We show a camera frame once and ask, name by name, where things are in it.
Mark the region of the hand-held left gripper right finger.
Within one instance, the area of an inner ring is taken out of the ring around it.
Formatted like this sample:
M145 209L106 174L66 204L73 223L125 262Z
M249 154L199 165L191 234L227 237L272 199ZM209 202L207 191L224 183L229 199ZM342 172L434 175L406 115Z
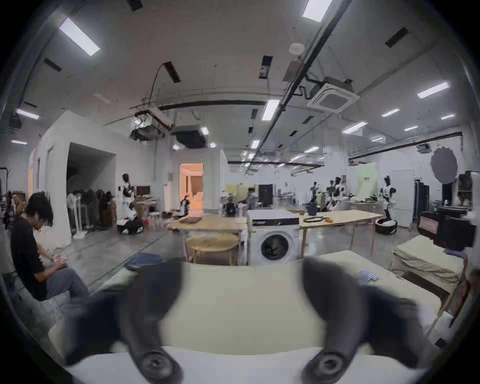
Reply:
M334 384L359 347L407 368L423 363L426 338L417 304L368 284L340 266L309 257L301 263L303 292L325 324L322 350L304 367L304 384Z

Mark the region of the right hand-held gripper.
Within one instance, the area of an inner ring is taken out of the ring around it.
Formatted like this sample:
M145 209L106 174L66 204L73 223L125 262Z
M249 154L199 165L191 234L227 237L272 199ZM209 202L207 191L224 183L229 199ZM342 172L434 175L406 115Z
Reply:
M477 226L468 216L470 212L468 208L454 206L438 206L434 211L424 211L419 215L417 231L438 247L461 252L472 248L475 243Z

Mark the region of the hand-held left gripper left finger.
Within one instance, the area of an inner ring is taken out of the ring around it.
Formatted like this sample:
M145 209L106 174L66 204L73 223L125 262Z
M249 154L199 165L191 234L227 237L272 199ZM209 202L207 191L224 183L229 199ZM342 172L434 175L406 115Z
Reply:
M183 369L164 349L160 326L180 296L183 278L183 261L164 261L139 269L127 284L74 303L65 315L66 366L122 342L147 382L180 384Z

